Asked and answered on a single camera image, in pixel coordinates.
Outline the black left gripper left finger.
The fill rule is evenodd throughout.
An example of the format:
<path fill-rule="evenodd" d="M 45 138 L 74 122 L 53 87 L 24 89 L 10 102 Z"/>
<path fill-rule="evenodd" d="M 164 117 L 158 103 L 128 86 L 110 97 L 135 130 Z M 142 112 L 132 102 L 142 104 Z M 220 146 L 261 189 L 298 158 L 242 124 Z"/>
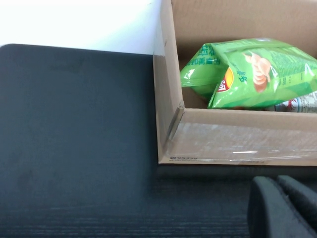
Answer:
<path fill-rule="evenodd" d="M 277 178 L 251 182 L 247 222 L 252 238 L 315 238 L 317 223 L 308 223 L 278 184 Z"/>

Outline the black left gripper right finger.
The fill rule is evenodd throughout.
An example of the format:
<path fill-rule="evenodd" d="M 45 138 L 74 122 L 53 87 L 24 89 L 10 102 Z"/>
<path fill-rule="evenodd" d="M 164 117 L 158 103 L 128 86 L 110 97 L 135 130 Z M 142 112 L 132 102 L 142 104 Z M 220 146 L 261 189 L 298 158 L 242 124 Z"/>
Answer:
<path fill-rule="evenodd" d="M 317 222 L 317 193 L 290 176 L 278 176 L 278 184 L 308 223 Z"/>

